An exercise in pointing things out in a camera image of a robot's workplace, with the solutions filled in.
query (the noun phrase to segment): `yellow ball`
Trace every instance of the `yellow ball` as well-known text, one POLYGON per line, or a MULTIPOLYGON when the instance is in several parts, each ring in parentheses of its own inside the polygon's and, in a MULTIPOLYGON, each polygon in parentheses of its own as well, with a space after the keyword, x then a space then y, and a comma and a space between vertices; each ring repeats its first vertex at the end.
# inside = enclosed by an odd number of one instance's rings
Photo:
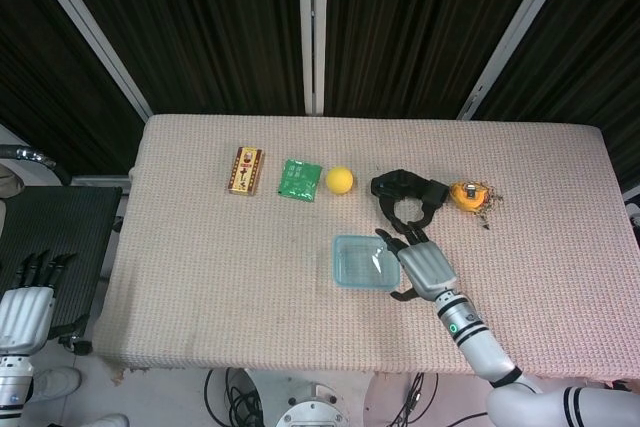
POLYGON ((353 187, 353 174, 346 167, 334 167, 327 174, 325 182, 334 194, 346 194, 353 187))

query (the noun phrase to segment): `black curtain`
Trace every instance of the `black curtain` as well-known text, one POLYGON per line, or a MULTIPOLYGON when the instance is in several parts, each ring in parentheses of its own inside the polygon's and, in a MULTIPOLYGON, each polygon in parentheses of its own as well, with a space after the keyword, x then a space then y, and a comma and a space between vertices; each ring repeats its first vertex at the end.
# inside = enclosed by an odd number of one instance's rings
POLYGON ((304 115, 299 0, 84 0, 154 113, 304 115))
POLYGON ((325 114, 454 119, 522 0, 327 0, 325 114))
POLYGON ((125 174, 144 124, 58 2, 0 10, 0 124, 73 174, 125 174))
POLYGON ((599 127, 624 190, 640 182, 639 99, 640 0, 548 0, 474 118, 599 127))

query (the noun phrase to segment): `clear plastic container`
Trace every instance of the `clear plastic container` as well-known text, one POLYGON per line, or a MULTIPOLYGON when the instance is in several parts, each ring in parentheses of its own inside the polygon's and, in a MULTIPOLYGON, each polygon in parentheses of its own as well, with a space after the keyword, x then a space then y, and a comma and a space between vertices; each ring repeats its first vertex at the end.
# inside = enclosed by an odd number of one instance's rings
POLYGON ((348 289, 391 292, 400 283, 400 264, 380 237, 338 235, 333 239, 333 279, 348 289))

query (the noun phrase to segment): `black cable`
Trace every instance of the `black cable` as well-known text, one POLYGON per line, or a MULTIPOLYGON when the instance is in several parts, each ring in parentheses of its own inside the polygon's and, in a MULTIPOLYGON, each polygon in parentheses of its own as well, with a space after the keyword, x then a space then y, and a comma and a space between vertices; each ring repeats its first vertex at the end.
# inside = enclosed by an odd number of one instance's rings
POLYGON ((409 422, 407 422, 408 424, 413 424, 413 423, 419 421, 422 418, 422 416, 427 413, 427 410, 429 410, 429 407, 431 407, 431 404, 433 404, 433 399, 436 398, 436 393, 438 392, 438 382, 439 381, 440 381, 440 376, 438 374, 436 374, 436 385, 433 388, 433 394, 431 394, 431 398, 429 399, 429 403, 424 408, 422 413, 418 417, 416 417, 415 419, 410 420, 409 422))
POLYGON ((422 385, 424 384, 424 374, 416 374, 407 392, 404 404, 396 415, 395 419, 387 425, 387 427, 407 427, 409 425, 409 416, 413 409, 416 408, 418 401, 420 400, 420 394, 422 392, 422 385))
POLYGON ((229 423, 231 427, 264 427, 262 404, 256 389, 243 393, 238 387, 231 387, 228 368, 224 375, 225 398, 229 403, 229 423))
POLYGON ((211 406, 209 405, 209 381, 211 380, 211 376, 213 375, 213 370, 210 370, 207 374, 207 378, 204 381, 204 406, 207 408, 207 412, 209 412, 209 416, 218 424, 220 427, 231 427, 225 423, 223 423, 220 419, 218 419, 213 410, 211 410, 211 406))
POLYGON ((466 417, 463 417, 460 420, 456 420, 453 424, 447 425, 447 427, 455 427, 456 425, 459 425, 462 422, 466 422, 467 420, 475 419, 478 417, 484 417, 485 415, 488 415, 488 414, 486 412, 481 412, 479 414, 467 415, 466 417))

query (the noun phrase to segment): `floor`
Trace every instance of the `floor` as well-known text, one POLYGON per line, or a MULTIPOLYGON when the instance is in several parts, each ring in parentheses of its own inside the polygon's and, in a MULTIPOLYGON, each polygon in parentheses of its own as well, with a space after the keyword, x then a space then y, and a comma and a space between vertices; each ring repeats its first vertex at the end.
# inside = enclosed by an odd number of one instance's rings
MULTIPOLYGON (((126 198, 119 214, 126 210, 126 198)), ((92 325, 99 316, 108 286, 118 234, 113 234, 103 266, 103 281, 92 308, 92 321, 86 333, 91 338, 92 325)), ((95 355, 76 357, 60 345, 49 342, 33 357, 38 369, 55 366, 73 366, 83 375, 81 387, 67 398, 27 404, 22 427, 44 427, 58 423, 77 427, 103 415, 120 412, 126 414, 133 427, 147 426, 212 426, 203 403, 206 370, 202 369, 150 369, 127 371, 120 382, 114 382, 119 373, 95 355)), ((223 370, 217 370, 209 388, 209 398, 214 412, 224 415, 223 370)), ((399 410, 411 376, 400 374, 376 374, 365 401, 365 425, 384 427, 399 410)), ((577 385, 578 381, 548 381, 546 387, 577 385)), ((428 402, 435 385, 435 375, 425 378, 420 412, 428 402)), ((469 414, 484 411, 484 399, 491 387, 481 379, 468 376, 441 375, 438 391, 429 412, 414 425, 416 427, 444 427, 469 414)), ((481 417, 464 423, 464 427, 490 427, 493 424, 481 417)))

